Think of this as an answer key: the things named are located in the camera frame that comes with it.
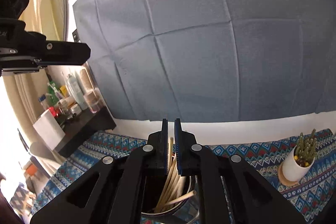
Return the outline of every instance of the green succulent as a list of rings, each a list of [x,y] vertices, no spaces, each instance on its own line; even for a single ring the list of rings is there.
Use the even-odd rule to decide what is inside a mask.
[[[306,162],[310,165],[317,155],[315,151],[317,145],[317,139],[314,137],[315,132],[314,128],[311,135],[306,138],[303,138],[303,133],[301,132],[297,141],[294,155],[297,156],[297,158],[295,157],[296,162],[302,167],[306,167]]]

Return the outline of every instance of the white plant pot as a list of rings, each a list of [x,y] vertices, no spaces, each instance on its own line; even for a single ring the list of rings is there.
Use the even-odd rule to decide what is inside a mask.
[[[283,161],[282,165],[282,173],[284,177],[289,181],[299,181],[307,172],[309,171],[310,167],[313,165],[313,162],[308,167],[301,167],[298,165],[294,159],[294,151],[296,146],[290,151]]]

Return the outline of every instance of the container of wooden sticks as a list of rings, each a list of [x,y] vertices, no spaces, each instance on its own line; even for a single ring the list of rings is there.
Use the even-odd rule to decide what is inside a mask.
[[[142,203],[142,217],[164,224],[187,223],[179,218],[184,206],[195,199],[196,179],[181,177],[177,172],[176,157],[172,155],[172,139],[168,147],[168,175],[147,177]]]

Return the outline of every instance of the paper towel roll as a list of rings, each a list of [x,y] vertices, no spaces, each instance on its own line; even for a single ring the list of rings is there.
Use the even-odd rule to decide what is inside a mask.
[[[51,150],[54,150],[65,136],[49,109],[43,112],[37,122],[33,124],[33,127]]]

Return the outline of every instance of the triangular cutout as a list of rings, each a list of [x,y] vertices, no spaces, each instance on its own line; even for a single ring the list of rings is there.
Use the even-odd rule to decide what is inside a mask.
[[[67,197],[67,201],[79,208],[84,208],[89,200],[93,188],[97,183],[98,178],[99,173],[94,173],[80,187],[70,193],[70,195]]]
[[[254,206],[260,207],[272,200],[271,194],[250,173],[244,172],[244,176],[249,187]]]

